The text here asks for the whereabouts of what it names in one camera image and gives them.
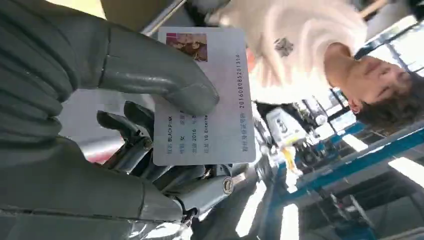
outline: robotic hand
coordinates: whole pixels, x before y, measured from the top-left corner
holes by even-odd
[[[181,207],[138,177],[87,162],[55,116],[78,88],[158,94],[203,115],[219,101],[188,57],[43,0],[0,3],[0,239],[127,239]]]

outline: id card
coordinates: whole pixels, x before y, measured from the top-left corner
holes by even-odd
[[[159,41],[192,57],[218,91],[209,115],[155,106],[153,162],[158,166],[250,163],[255,138],[245,37],[234,28],[161,27]]]

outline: man's ear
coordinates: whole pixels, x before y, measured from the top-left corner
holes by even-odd
[[[364,105],[362,104],[362,101],[360,100],[348,99],[347,102],[349,104],[350,110],[352,110],[354,114],[358,114],[364,107]]]

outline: metal screw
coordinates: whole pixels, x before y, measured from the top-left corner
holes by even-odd
[[[152,149],[152,147],[153,147],[152,140],[150,140],[150,138],[146,138],[144,140],[144,143],[143,143],[143,149],[148,151],[148,150]]]
[[[233,179],[231,177],[226,177],[223,182],[223,190],[225,194],[230,195],[234,190]]]

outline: white t-shirt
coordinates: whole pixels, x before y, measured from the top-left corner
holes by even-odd
[[[256,56],[249,75],[252,100],[293,103],[330,87],[324,54],[342,43],[355,54],[367,25],[343,0],[231,0],[210,20],[241,28]]]

